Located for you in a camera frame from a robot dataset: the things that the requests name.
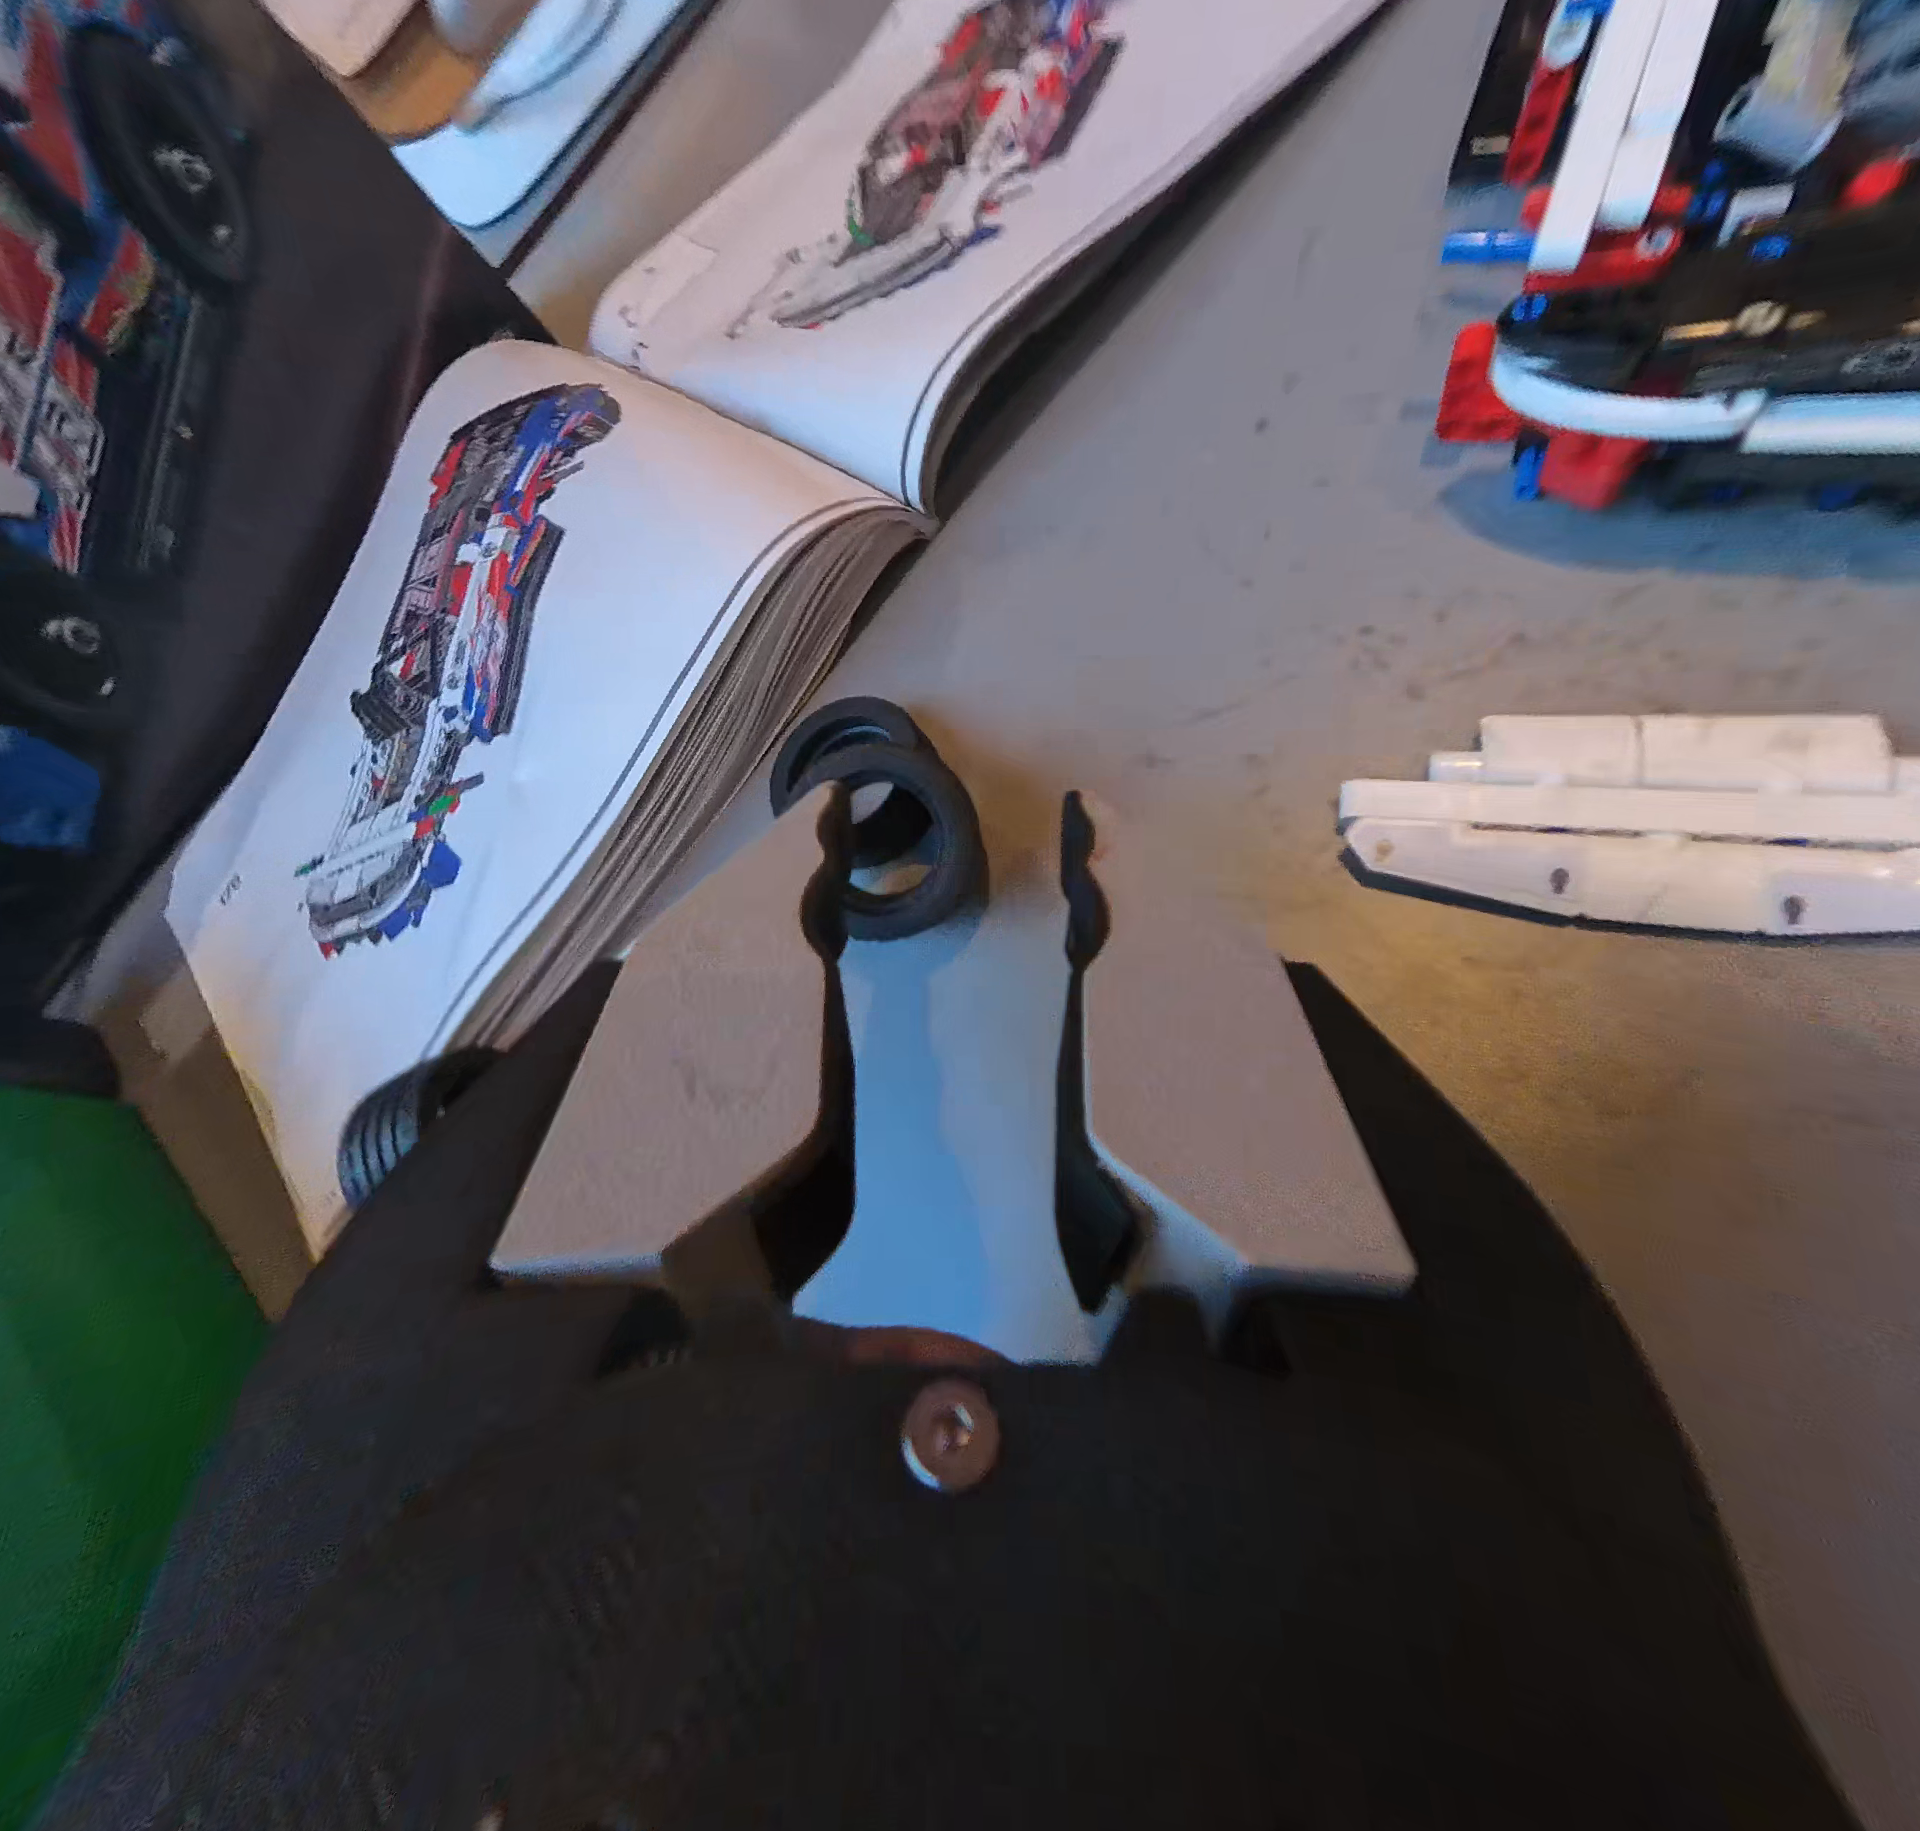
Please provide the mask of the toy brick race car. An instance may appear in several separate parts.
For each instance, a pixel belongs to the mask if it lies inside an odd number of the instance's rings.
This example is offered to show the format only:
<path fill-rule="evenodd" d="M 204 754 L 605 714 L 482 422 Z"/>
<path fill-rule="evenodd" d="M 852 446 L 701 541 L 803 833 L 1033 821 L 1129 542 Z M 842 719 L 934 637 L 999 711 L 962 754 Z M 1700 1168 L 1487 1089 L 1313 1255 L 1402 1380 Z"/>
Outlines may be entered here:
<path fill-rule="evenodd" d="M 1918 0 L 1505 0 L 1451 170 L 1438 446 L 1598 512 L 1918 498 Z"/>

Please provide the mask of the toy car set box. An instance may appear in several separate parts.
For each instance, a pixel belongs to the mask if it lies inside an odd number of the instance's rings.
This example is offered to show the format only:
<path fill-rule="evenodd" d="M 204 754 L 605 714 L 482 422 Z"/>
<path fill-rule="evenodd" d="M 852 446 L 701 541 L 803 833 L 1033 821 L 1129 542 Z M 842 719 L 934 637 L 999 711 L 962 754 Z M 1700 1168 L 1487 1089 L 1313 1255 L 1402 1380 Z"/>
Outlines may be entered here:
<path fill-rule="evenodd" d="M 244 763 L 454 361 L 543 339 L 253 0 L 2 0 L 3 1004 Z"/>

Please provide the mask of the white toy brick panel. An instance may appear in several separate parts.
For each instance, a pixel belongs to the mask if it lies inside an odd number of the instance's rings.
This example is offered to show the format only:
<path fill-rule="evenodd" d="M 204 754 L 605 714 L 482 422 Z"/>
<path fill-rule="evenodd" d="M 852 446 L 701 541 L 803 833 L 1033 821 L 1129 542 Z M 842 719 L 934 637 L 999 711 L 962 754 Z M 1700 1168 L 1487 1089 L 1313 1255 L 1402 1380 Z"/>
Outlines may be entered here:
<path fill-rule="evenodd" d="M 1335 819 L 1377 879 L 1569 922 L 1918 933 L 1918 762 L 1874 714 L 1488 714 Z"/>

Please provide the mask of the grey desk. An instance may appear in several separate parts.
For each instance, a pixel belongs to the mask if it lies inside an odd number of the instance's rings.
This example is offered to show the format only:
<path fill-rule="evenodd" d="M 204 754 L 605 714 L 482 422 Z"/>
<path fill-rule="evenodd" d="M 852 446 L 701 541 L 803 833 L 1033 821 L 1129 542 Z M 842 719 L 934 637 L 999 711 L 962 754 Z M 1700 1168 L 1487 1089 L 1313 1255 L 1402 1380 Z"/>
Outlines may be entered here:
<path fill-rule="evenodd" d="M 1154 837 L 1267 878 L 1287 922 L 1309 770 L 1388 738 L 1384 631 L 1438 526 L 1359 498 L 1307 414 L 1335 310 L 1410 234 L 1283 205 L 1307 291 L 1200 230 L 1119 287 L 1119 364 L 1015 446 L 881 607 L 875 659 L 993 763 L 1113 770 Z M 1169 237 L 1189 245 L 1187 230 Z M 1496 1136 L 1652 1221 L 1672 1319 L 1732 1322 L 1741 1210 L 1916 1196 L 1916 1027 L 1831 1034 L 1660 979 L 1477 964 L 1466 926 L 1347 969 L 1472 1059 Z M 1333 938 L 1327 947 L 1339 950 Z M 62 1810 L 121 1826 L 1862 1826 L 1796 1709 L 1688 1433 L 1534 1188 L 1318 968 L 1286 972 L 1407 1228 L 1410 1295 L 1262 1297 L 1204 1349 L 1183 1301 L 1097 1363 L 482 1291 L 477 1234 L 559 1104 L 603 976 L 510 1054 L 312 1272 L 192 1502 Z M 1002 1446 L 908 1482 L 903 1417 L 964 1378 Z M 92 1786 L 82 1800 L 84 1782 Z"/>

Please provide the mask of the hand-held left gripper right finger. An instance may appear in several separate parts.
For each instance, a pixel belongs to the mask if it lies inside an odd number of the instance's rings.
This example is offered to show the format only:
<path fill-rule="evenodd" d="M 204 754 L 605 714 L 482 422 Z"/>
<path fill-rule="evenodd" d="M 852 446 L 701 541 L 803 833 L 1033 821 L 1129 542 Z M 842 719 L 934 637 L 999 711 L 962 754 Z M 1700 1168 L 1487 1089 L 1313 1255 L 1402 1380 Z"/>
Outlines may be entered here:
<path fill-rule="evenodd" d="M 1407 1291 L 1411 1250 L 1262 930 L 1077 789 L 1060 890 L 1058 1243 L 1079 1311 Z"/>

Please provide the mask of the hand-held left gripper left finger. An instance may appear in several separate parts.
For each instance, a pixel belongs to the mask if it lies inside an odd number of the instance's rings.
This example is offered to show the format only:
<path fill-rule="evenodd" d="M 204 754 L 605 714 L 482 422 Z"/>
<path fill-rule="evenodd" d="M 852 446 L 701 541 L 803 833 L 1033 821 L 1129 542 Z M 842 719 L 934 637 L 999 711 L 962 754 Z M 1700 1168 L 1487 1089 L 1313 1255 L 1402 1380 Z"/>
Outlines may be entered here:
<path fill-rule="evenodd" d="M 809 1281 L 854 1211 L 843 786 L 638 933 L 493 1245 L 504 1281 Z"/>

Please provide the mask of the thick instruction booklet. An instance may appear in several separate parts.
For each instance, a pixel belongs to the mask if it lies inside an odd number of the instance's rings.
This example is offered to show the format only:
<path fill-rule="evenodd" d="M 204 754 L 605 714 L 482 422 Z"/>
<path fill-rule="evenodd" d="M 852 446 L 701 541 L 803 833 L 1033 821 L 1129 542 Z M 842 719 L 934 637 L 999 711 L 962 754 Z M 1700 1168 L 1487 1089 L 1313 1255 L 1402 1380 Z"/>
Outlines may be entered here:
<path fill-rule="evenodd" d="M 166 905 L 310 1261 L 352 1112 L 631 939 L 932 536 L 999 354 L 1384 2 L 889 0 L 585 351 L 430 384 Z"/>

